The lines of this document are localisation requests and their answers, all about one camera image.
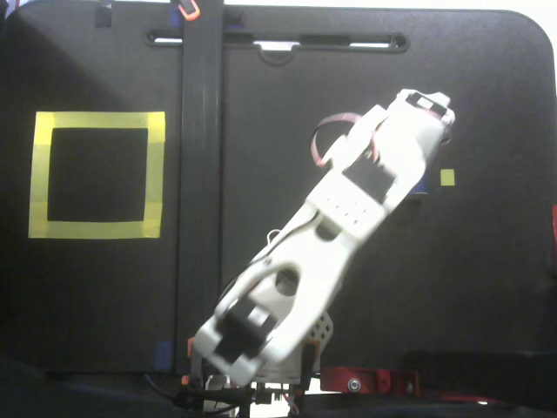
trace black surface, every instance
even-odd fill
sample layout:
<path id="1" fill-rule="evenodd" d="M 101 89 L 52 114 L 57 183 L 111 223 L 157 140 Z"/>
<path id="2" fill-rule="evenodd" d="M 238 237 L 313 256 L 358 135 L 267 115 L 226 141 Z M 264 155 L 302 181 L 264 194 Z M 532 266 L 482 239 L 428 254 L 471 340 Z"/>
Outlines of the black surface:
<path id="1" fill-rule="evenodd" d="M 146 129 L 54 129 L 48 219 L 144 219 Z"/>
<path id="2" fill-rule="evenodd" d="M 557 353 L 411 352 L 401 366 L 422 388 L 557 412 Z"/>
<path id="3" fill-rule="evenodd" d="M 94 2 L 29 3 L 5 23 L 0 351 L 48 370 L 171 370 L 181 54 L 143 39 L 168 24 L 168 5 L 114 3 L 102 29 L 95 10 Z M 36 111 L 165 112 L 160 239 L 27 238 Z"/>
<path id="4" fill-rule="evenodd" d="M 171 27 L 169 5 L 112 7 L 110 28 L 95 28 L 91 3 L 30 3 L 7 22 L 0 349 L 47 369 L 149 371 L 168 364 L 157 347 L 176 342 L 180 370 L 219 293 L 220 55 L 198 58 L 220 37 L 189 37 L 183 60 L 179 47 L 144 41 Z M 396 367 L 408 349 L 556 349 L 554 57 L 540 28 L 502 11 L 231 10 L 225 30 L 239 39 L 320 37 L 304 37 L 282 64 L 238 37 L 225 49 L 222 276 L 240 271 L 323 175 L 309 152 L 323 117 L 386 106 L 401 88 L 443 91 L 453 141 L 412 216 L 395 213 L 354 261 L 323 364 Z M 350 36 L 327 36 L 339 33 Z M 406 42 L 394 51 L 345 44 L 399 33 Z M 185 103 L 180 148 L 182 81 L 197 101 Z M 161 239 L 27 239 L 35 111 L 166 112 Z M 440 187 L 440 168 L 455 170 L 455 187 Z"/>
<path id="5" fill-rule="evenodd" d="M 183 113 L 178 242 L 176 369 L 187 343 L 211 316 L 220 285 L 221 58 L 223 2 L 198 2 L 202 17 L 184 22 Z"/>
<path id="6" fill-rule="evenodd" d="M 554 56 L 541 29 L 505 11 L 242 9 L 234 31 L 258 38 L 393 31 L 409 47 L 300 46 L 279 67 L 255 47 L 226 50 L 223 277 L 320 180 L 309 147 L 323 117 L 387 106 L 402 88 L 443 91 L 453 140 L 412 216 L 395 213 L 353 262 L 322 365 L 396 368 L 412 349 L 556 349 L 544 319 L 555 312 Z M 441 168 L 455 170 L 455 187 L 440 187 Z"/>

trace yellow tape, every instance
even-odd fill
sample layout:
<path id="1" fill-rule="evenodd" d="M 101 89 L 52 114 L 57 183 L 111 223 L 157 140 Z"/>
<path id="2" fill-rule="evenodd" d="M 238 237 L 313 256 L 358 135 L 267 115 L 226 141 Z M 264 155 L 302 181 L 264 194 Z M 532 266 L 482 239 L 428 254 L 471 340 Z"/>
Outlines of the yellow tape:
<path id="1" fill-rule="evenodd" d="M 441 185 L 454 185 L 454 170 L 441 170 Z"/>
<path id="2" fill-rule="evenodd" d="M 61 222 L 48 220 L 50 147 L 55 128 L 147 129 L 144 220 L 138 222 Z M 163 111 L 38 111 L 31 163 L 29 238 L 159 238 L 163 213 Z"/>

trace bolt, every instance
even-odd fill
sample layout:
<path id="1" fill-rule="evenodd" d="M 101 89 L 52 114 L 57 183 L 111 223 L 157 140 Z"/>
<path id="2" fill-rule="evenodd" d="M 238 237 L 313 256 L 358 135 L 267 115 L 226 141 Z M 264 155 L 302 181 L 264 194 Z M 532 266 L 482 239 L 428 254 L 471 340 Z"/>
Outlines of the bolt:
<path id="1" fill-rule="evenodd" d="M 350 390 L 351 392 L 359 392 L 361 387 L 362 384 L 356 378 L 352 378 L 351 380 L 348 381 L 348 390 Z"/>

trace white robotic arm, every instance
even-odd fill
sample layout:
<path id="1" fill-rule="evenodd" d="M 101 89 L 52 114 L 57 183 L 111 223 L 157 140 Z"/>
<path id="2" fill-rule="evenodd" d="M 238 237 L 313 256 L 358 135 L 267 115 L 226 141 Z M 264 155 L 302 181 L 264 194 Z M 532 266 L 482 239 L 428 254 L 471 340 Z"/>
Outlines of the white robotic arm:
<path id="1" fill-rule="evenodd" d="M 422 178 L 453 124 L 448 104 L 403 90 L 387 110 L 354 119 L 319 159 L 329 172 L 199 329 L 193 344 L 207 360 L 241 386 L 299 379 L 302 342 L 325 348 L 325 311 L 353 255 Z"/>

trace red bracket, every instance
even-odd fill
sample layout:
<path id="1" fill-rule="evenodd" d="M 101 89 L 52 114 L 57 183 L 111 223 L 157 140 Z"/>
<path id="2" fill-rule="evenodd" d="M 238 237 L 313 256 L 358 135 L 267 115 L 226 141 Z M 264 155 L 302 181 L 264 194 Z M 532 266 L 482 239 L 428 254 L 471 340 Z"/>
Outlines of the red bracket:
<path id="1" fill-rule="evenodd" d="M 321 370 L 321 390 L 344 394 L 396 394 L 419 396 L 417 372 L 326 367 Z"/>

